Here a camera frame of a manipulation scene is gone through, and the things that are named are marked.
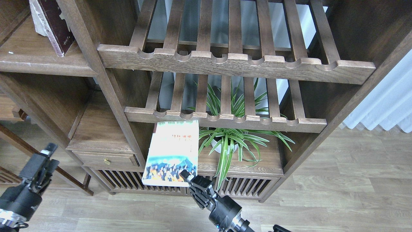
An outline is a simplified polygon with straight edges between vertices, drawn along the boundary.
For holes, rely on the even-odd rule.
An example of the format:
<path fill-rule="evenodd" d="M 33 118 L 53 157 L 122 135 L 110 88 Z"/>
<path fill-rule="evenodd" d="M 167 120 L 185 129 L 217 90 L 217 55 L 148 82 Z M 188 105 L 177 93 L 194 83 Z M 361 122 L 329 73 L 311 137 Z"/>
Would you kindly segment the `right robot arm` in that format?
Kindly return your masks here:
<path fill-rule="evenodd" d="M 230 196 L 221 197 L 213 182 L 183 170 L 180 176 L 189 183 L 190 194 L 201 209 L 210 210 L 209 220 L 222 232 L 253 232 L 249 221 L 241 218 L 242 207 Z"/>

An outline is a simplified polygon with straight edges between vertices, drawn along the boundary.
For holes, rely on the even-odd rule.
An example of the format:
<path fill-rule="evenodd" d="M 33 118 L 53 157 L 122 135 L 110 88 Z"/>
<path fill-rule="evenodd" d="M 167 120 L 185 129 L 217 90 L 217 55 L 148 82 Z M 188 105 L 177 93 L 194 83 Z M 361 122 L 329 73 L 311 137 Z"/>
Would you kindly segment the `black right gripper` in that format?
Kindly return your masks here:
<path fill-rule="evenodd" d="M 209 220 L 220 231 L 241 231 L 242 207 L 231 197 L 220 197 L 213 189 L 213 181 L 203 176 L 190 174 L 187 170 L 180 176 L 189 184 L 190 194 L 201 209 L 210 210 Z"/>

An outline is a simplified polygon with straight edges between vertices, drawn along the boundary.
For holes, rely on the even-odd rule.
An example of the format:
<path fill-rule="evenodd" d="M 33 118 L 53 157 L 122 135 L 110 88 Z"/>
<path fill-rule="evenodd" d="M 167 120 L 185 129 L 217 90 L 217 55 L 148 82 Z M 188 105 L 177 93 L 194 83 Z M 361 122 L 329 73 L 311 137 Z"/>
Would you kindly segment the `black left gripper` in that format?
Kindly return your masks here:
<path fill-rule="evenodd" d="M 1 196 L 0 208 L 11 211 L 29 221 L 38 209 L 43 192 L 50 184 L 53 172 L 60 161 L 51 159 L 58 148 L 57 144 L 49 143 L 45 149 L 33 154 L 19 173 L 24 184 L 7 188 Z"/>

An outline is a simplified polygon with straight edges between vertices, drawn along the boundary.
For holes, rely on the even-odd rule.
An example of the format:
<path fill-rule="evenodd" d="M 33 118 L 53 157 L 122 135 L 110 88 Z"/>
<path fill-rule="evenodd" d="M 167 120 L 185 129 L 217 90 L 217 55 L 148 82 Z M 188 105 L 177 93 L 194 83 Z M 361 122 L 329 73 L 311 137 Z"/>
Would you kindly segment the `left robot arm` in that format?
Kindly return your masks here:
<path fill-rule="evenodd" d="M 27 222 L 38 209 L 42 195 L 50 185 L 53 172 L 60 163 L 50 159 L 58 145 L 49 143 L 34 153 L 19 173 L 20 185 L 7 188 L 0 200 L 0 228 L 2 232 L 18 232 L 27 228 Z"/>

